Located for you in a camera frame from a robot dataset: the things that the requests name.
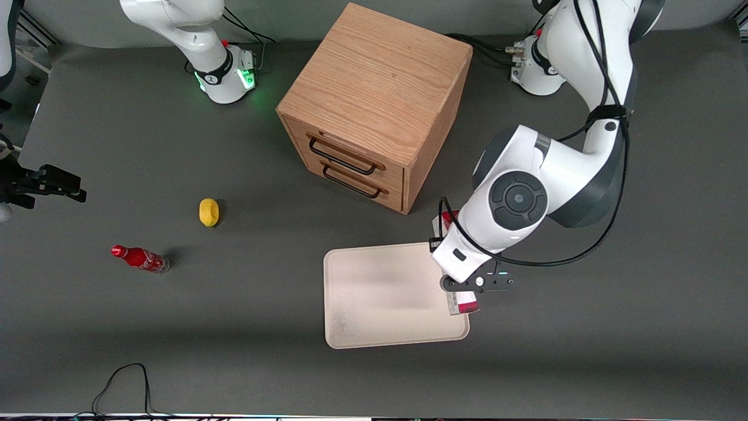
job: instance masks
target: drawer handle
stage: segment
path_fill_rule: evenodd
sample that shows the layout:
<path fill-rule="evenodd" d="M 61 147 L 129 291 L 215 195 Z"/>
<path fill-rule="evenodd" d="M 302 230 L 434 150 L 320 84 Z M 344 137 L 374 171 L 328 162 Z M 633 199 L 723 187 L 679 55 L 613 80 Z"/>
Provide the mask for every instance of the drawer handle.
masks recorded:
<path fill-rule="evenodd" d="M 351 165 L 347 163 L 346 161 L 341 160 L 340 158 L 333 157 L 332 155 L 315 148 L 314 147 L 315 143 L 317 143 L 317 138 L 312 137 L 311 140 L 309 141 L 309 149 L 311 149 L 312 152 L 314 152 L 315 154 L 321 157 L 325 157 L 336 164 L 340 164 L 341 166 L 344 166 L 347 169 L 350 169 L 351 171 L 355 171 L 358 174 L 371 175 L 376 169 L 376 164 L 372 164 L 372 167 L 370 169 L 358 168 L 357 166 Z"/>
<path fill-rule="evenodd" d="M 332 175 L 329 175 L 327 173 L 327 170 L 329 170 L 329 169 L 330 169 L 330 166 L 325 165 L 325 168 L 322 169 L 322 175 L 324 175 L 325 178 L 327 178 L 328 180 L 332 181 L 333 183 L 339 184 L 340 186 L 343 186 L 343 187 L 347 187 L 347 188 L 355 191 L 356 193 L 358 193 L 358 194 L 360 194 L 362 196 L 368 197 L 369 199 L 376 199 L 376 198 L 379 197 L 379 193 L 381 193 L 381 189 L 377 188 L 377 190 L 376 190 L 375 193 L 364 192 L 363 190 L 359 189 L 358 187 L 354 187 L 354 186 L 346 183 L 345 181 L 340 180 L 339 178 L 335 178 Z"/>

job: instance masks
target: coca-cola bottle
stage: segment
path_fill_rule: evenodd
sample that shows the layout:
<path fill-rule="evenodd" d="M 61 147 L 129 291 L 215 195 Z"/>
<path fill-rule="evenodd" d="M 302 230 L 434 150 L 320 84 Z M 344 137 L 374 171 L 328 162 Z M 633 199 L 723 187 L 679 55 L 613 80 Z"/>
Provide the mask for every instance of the coca-cola bottle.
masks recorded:
<path fill-rule="evenodd" d="M 147 270 L 157 274 L 166 273 L 171 264 L 166 257 L 157 255 L 140 247 L 127 248 L 116 245 L 111 248 L 111 255 L 121 258 L 135 269 Z"/>

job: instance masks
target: white wall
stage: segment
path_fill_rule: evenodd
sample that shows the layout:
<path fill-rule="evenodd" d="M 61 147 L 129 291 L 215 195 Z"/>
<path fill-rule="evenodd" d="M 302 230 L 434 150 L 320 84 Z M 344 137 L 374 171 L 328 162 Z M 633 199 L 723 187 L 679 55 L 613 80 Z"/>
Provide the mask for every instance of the white wall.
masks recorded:
<path fill-rule="evenodd" d="M 226 0 L 255 31 L 280 39 L 322 39 L 347 0 Z M 358 4 L 437 32 L 520 34 L 539 15 L 530 0 L 357 0 Z M 741 0 L 666 0 L 657 29 L 718 22 Z M 168 42 L 131 23 L 118 0 L 26 0 L 25 8 L 66 43 L 120 48 Z M 228 40 L 249 40 L 224 20 L 214 24 Z"/>

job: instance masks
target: yellow object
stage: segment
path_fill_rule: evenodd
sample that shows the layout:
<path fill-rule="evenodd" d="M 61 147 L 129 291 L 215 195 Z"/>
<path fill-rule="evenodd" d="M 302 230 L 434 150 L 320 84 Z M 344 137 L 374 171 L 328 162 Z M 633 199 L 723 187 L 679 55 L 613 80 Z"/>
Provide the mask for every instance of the yellow object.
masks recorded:
<path fill-rule="evenodd" d="M 212 227 L 218 223 L 218 203 L 213 199 L 203 199 L 200 202 L 200 222 L 206 227 Z"/>

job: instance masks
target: wooden drawer cabinet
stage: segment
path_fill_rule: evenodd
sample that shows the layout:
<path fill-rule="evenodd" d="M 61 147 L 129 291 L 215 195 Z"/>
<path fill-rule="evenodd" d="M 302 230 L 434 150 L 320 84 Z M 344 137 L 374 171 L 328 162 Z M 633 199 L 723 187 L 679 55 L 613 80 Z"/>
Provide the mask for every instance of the wooden drawer cabinet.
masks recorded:
<path fill-rule="evenodd" d="M 276 111 L 309 171 L 408 213 L 471 56 L 467 44 L 350 3 Z"/>

